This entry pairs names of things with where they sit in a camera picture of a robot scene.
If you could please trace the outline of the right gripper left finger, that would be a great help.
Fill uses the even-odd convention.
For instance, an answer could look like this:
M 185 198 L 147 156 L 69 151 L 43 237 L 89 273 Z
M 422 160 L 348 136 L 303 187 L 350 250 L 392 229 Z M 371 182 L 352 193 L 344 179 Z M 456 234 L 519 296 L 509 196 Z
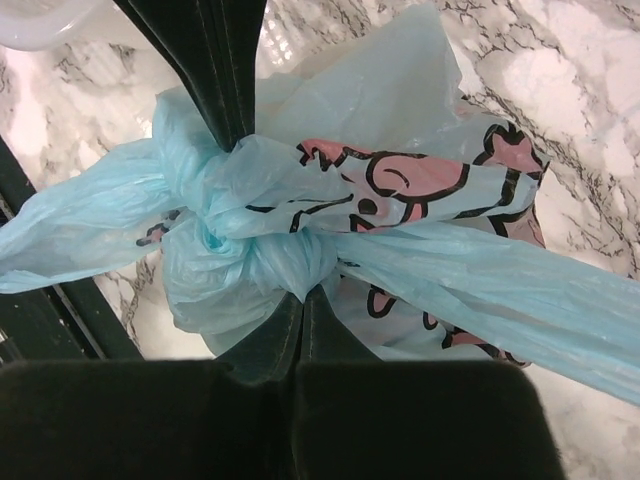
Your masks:
M 216 360 L 16 362 L 1 371 L 5 479 L 293 479 L 280 391 L 287 295 Z

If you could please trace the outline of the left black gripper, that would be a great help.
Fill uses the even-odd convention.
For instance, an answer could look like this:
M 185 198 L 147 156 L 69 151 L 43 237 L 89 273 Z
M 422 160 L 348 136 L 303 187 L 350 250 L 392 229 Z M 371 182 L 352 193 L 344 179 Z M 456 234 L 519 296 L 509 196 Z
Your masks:
M 1 144 L 1 357 L 27 360 L 108 358 L 108 305 L 91 280 L 55 257 L 60 240 L 30 180 Z

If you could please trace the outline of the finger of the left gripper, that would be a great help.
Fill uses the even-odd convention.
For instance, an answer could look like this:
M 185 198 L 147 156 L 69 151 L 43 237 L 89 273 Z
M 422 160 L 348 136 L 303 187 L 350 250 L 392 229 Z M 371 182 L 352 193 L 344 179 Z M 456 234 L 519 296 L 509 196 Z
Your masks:
M 265 0 L 119 0 L 177 73 L 219 147 L 255 132 L 256 53 Z

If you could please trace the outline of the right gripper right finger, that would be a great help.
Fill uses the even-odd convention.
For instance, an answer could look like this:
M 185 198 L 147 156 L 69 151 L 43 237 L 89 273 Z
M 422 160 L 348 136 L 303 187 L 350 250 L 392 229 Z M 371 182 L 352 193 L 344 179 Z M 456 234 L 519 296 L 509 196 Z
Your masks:
M 302 479 L 561 479 L 524 373 L 495 361 L 372 354 L 325 292 L 304 305 L 292 447 Z

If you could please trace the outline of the light blue plastic grocery bag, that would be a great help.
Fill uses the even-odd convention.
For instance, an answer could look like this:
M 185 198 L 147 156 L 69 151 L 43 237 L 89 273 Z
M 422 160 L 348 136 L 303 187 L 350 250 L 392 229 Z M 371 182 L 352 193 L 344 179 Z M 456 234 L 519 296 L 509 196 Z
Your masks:
M 303 70 L 258 81 L 256 131 L 230 152 L 177 87 L 149 137 L 37 193 L 56 270 L 161 250 L 175 324 L 216 354 L 323 285 L 382 359 L 534 363 L 638 402 L 638 283 L 545 248 L 548 162 L 461 100 L 434 7 Z

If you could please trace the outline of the white plastic perforated basket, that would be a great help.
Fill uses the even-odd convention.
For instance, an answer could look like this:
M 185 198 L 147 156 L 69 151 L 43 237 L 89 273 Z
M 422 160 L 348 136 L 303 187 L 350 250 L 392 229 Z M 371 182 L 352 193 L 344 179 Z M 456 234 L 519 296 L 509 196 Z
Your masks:
M 1 45 L 18 51 L 55 47 L 112 5 L 102 0 L 1 0 Z

